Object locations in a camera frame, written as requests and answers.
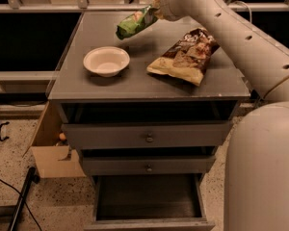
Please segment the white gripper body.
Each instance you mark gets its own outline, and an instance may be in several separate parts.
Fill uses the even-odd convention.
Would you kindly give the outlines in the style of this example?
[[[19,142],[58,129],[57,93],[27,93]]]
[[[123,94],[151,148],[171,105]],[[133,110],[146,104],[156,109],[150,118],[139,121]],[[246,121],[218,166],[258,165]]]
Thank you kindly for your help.
[[[177,21],[185,16],[179,0],[160,0],[160,12],[167,21]]]

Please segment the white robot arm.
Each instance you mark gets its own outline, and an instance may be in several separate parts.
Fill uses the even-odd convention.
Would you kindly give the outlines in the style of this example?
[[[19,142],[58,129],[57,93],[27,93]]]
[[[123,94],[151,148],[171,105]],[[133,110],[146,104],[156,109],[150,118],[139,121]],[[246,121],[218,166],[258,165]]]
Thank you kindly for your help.
[[[266,105],[230,138],[224,231],[289,231],[289,50],[223,0],[160,0],[163,17],[189,16],[216,39]]]

